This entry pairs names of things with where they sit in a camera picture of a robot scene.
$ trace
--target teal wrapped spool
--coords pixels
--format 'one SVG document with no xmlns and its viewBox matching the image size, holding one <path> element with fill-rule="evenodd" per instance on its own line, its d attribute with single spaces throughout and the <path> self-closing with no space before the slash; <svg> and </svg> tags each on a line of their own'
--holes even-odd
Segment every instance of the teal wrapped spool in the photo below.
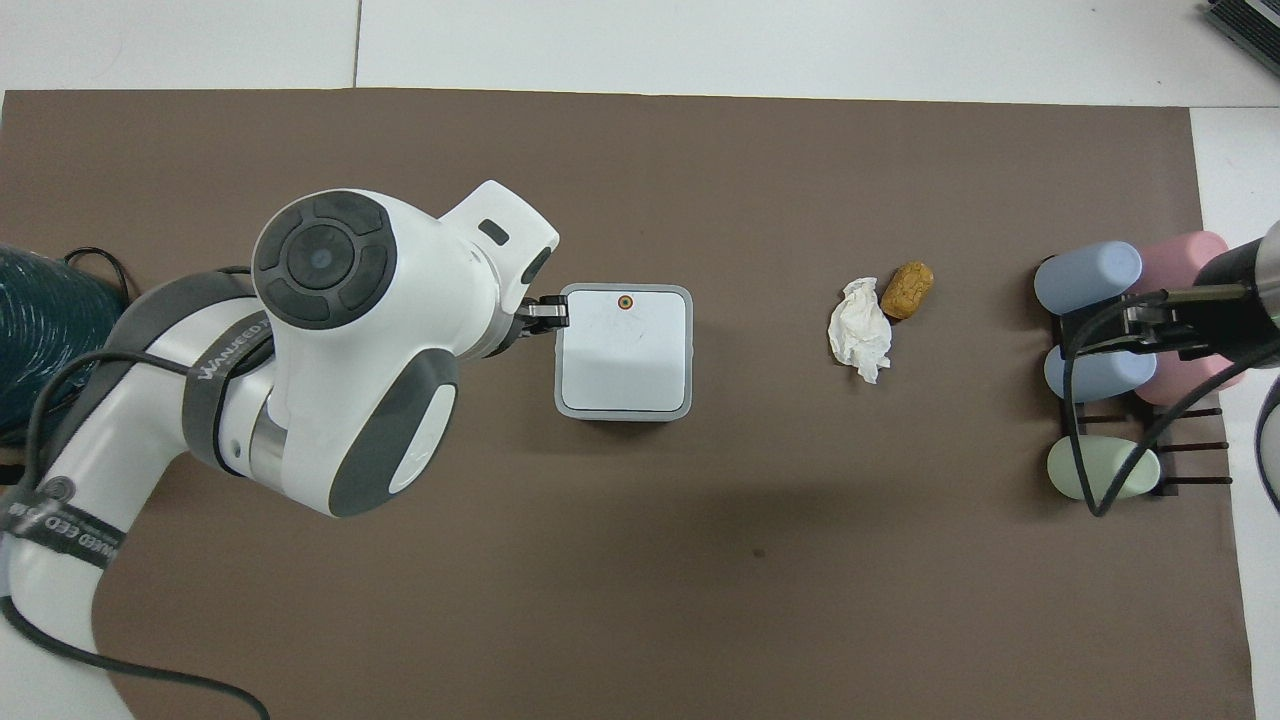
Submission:
<svg viewBox="0 0 1280 720">
<path fill-rule="evenodd" d="M 67 361 L 102 347 L 123 310 L 120 291 L 105 282 L 63 260 L 0 245 L 0 445 L 24 441 L 40 389 Z M 91 372 L 76 374 L 50 407 L 78 392 Z"/>
</svg>

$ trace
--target round button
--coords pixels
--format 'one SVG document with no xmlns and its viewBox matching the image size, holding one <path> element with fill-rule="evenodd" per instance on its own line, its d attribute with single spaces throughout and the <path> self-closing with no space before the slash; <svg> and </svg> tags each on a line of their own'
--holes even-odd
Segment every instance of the round button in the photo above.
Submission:
<svg viewBox="0 0 1280 720">
<path fill-rule="evenodd" d="M 312 225 L 288 249 L 289 274 L 308 290 L 325 290 L 347 277 L 356 258 L 347 233 L 334 225 Z"/>
</svg>

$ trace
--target black vent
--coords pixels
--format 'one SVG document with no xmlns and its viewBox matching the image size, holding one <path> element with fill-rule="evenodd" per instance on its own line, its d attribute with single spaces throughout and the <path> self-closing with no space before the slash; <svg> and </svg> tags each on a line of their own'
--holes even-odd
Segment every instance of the black vent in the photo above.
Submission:
<svg viewBox="0 0 1280 720">
<path fill-rule="evenodd" d="M 1280 15 L 1280 0 L 1253 0 Z M 1233 42 L 1280 74 L 1280 26 L 1248 0 L 1219 0 L 1204 17 Z"/>
</svg>

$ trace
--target brown potato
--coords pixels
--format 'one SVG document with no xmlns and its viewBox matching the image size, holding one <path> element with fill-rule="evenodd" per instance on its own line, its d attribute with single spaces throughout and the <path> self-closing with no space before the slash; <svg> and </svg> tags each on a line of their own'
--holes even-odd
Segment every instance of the brown potato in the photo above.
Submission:
<svg viewBox="0 0 1280 720">
<path fill-rule="evenodd" d="M 881 310 L 886 315 L 905 320 L 920 309 L 924 296 L 933 287 L 933 270 L 920 261 L 908 263 L 893 273 L 893 279 L 881 297 Z"/>
</svg>

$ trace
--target circular gray button pad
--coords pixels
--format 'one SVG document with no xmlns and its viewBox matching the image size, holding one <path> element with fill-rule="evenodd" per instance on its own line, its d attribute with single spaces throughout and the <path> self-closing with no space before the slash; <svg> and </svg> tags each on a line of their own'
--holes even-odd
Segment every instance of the circular gray button pad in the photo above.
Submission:
<svg viewBox="0 0 1280 720">
<path fill-rule="evenodd" d="M 396 237 L 375 200 L 334 190 L 276 214 L 253 256 L 253 287 L 273 315 L 326 329 L 367 313 L 390 284 Z"/>
</svg>

